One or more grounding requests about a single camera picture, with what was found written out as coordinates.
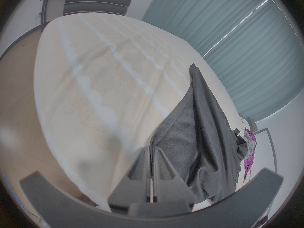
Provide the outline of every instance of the gray fabric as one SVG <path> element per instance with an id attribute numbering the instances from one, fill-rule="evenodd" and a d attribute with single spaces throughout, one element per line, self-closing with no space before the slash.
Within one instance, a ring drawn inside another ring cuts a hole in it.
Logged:
<path id="1" fill-rule="evenodd" d="M 253 149 L 255 147 L 255 142 L 249 136 L 249 133 L 247 131 L 245 131 L 245 136 L 242 138 L 246 141 L 246 143 L 242 143 L 240 145 L 244 145 L 248 150 L 247 154 L 244 157 L 244 160 L 246 160 L 246 159 L 248 159 L 249 155 L 251 155 L 253 153 Z"/>
<path id="2" fill-rule="evenodd" d="M 216 202 L 235 192 L 247 146 L 231 131 L 200 70 L 192 64 L 189 72 L 188 92 L 155 131 L 150 145 L 164 151 L 197 203 Z"/>

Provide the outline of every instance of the curtain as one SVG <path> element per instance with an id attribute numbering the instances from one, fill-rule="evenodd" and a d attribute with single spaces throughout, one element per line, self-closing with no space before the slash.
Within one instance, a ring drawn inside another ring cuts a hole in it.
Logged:
<path id="1" fill-rule="evenodd" d="M 265 0 L 153 0 L 143 21 L 192 45 L 202 56 Z M 271 0 L 204 59 L 245 118 L 261 120 L 304 87 L 304 53 Z"/>

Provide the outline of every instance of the floor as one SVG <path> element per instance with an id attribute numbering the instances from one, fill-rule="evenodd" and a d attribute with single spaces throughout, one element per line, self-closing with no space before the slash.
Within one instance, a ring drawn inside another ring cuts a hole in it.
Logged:
<path id="1" fill-rule="evenodd" d="M 0 178 L 6 188 L 11 185 L 37 224 L 39 215 L 25 197 L 19 185 L 21 179 L 38 170 L 70 195 L 82 194 L 51 154 L 40 128 L 33 93 L 40 35 L 36 31 L 27 36 L 0 61 Z"/>

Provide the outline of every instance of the green curtain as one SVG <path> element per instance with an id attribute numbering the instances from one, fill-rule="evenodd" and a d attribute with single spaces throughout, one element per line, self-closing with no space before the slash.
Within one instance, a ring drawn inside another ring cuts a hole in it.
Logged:
<path id="1" fill-rule="evenodd" d="M 265 0 L 153 0 L 143 21 L 204 55 Z M 216 45 L 204 59 L 245 118 L 261 120 L 304 87 L 304 53 L 272 0 Z"/>

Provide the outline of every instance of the power outlet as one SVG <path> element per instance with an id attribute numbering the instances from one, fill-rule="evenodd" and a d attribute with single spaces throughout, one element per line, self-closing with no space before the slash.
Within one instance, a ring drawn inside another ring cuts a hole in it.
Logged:
<path id="1" fill-rule="evenodd" d="M 35 14 L 35 19 L 38 18 L 40 16 L 40 13 L 36 13 Z"/>

